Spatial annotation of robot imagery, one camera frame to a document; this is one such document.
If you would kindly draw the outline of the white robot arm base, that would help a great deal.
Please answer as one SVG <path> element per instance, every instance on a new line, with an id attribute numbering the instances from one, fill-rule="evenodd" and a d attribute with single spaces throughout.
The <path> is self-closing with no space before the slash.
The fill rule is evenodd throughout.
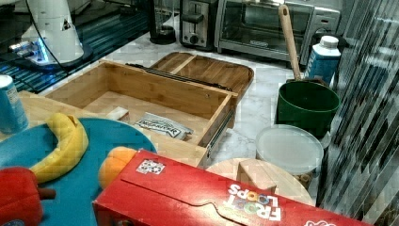
<path id="1" fill-rule="evenodd" d="M 67 0 L 24 0 L 32 25 L 9 51 L 40 68 L 73 68 L 92 56 L 80 41 Z"/>

